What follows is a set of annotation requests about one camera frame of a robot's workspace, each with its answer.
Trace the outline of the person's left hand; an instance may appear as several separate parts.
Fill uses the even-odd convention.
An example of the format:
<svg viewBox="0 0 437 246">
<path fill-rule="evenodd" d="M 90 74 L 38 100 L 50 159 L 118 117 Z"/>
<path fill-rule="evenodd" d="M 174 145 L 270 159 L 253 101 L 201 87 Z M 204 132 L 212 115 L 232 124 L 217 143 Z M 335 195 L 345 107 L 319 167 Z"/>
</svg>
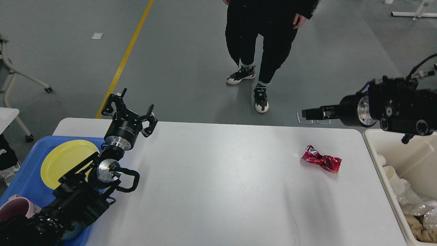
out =
<svg viewBox="0 0 437 246">
<path fill-rule="evenodd" d="M 305 16 L 296 13 L 293 19 L 293 29 L 301 28 L 307 20 Z"/>
</svg>

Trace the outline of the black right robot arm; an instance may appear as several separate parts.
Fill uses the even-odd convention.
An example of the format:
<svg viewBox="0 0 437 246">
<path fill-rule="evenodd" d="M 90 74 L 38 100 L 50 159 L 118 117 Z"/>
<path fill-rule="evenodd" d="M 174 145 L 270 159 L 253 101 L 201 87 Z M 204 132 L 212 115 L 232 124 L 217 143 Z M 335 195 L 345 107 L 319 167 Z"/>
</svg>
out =
<svg viewBox="0 0 437 246">
<path fill-rule="evenodd" d="M 386 132 L 403 134 L 402 143 L 414 136 L 429 136 L 437 128 L 436 90 L 417 89 L 419 80 L 436 74 L 418 69 L 436 54 L 413 67 L 405 77 L 373 79 L 337 105 L 305 109 L 297 113 L 300 123 L 339 119 L 345 126 L 370 128 L 376 123 Z"/>
</svg>

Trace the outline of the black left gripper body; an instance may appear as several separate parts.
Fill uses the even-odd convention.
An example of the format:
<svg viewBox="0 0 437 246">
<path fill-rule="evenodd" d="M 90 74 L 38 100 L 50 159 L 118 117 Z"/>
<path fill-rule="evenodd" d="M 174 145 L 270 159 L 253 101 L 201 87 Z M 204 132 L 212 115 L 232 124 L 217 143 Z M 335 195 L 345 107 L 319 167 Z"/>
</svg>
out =
<svg viewBox="0 0 437 246">
<path fill-rule="evenodd" d="M 107 145 L 114 145 L 125 151 L 131 150 L 141 129 L 142 123 L 114 119 L 111 121 L 108 131 L 104 136 L 104 142 Z"/>
</svg>

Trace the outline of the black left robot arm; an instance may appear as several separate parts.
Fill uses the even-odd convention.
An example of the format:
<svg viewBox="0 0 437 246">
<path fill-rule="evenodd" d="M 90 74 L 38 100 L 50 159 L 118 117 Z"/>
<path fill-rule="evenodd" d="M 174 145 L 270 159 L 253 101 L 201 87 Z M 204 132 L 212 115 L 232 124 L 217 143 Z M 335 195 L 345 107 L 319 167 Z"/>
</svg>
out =
<svg viewBox="0 0 437 246">
<path fill-rule="evenodd" d="M 31 217 L 14 215 L 1 222 L 2 246 L 54 246 L 78 223 L 87 228 L 115 203 L 114 191 L 136 190 L 140 174 L 119 161 L 133 149 L 139 134 L 152 135 L 158 119 L 154 104 L 145 115 L 129 110 L 123 101 L 127 89 L 110 94 L 101 111 L 112 118 L 100 153 L 94 152 L 59 178 L 55 199 Z"/>
</svg>

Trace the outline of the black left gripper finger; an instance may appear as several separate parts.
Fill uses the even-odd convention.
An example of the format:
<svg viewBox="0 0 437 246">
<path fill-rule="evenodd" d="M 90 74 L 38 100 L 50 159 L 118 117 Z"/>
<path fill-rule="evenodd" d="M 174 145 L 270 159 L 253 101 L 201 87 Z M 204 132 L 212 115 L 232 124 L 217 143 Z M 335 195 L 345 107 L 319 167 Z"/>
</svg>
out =
<svg viewBox="0 0 437 246">
<path fill-rule="evenodd" d="M 109 116 L 112 120 L 133 121 L 133 112 L 127 109 L 123 101 L 127 88 L 124 88 L 121 93 L 110 94 L 101 110 L 101 115 Z"/>
<path fill-rule="evenodd" d="M 158 119 L 155 118 L 154 113 L 153 113 L 154 106 L 155 106 L 154 104 L 151 104 L 145 115 L 138 116 L 135 119 L 137 129 L 139 129 L 140 133 L 145 138 L 147 138 L 153 134 L 153 131 L 156 128 L 156 125 L 158 123 Z M 143 124 L 142 124 L 143 122 L 148 122 L 149 125 L 147 127 L 143 128 Z"/>
</svg>

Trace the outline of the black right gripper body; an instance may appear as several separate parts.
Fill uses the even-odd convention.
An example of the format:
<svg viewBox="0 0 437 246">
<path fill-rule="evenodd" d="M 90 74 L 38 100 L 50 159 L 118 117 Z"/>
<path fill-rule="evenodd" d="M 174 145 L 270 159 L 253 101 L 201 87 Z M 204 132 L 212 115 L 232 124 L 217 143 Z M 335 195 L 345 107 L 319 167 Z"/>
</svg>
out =
<svg viewBox="0 0 437 246">
<path fill-rule="evenodd" d="M 346 126 L 370 128 L 376 124 L 370 115 L 367 94 L 354 94 L 344 97 L 339 104 L 339 119 Z"/>
</svg>

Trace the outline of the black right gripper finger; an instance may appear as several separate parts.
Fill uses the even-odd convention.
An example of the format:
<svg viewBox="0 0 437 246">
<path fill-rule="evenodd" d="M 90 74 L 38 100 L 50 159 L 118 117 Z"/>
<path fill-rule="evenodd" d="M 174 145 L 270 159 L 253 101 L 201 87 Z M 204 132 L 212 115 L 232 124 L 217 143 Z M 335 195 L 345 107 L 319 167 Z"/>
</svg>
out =
<svg viewBox="0 0 437 246">
<path fill-rule="evenodd" d="M 335 112 L 302 112 L 306 120 L 334 120 L 339 119 Z"/>
<path fill-rule="evenodd" d="M 302 110 L 302 115 L 337 115 L 339 105 L 320 106 L 318 108 Z"/>
</svg>

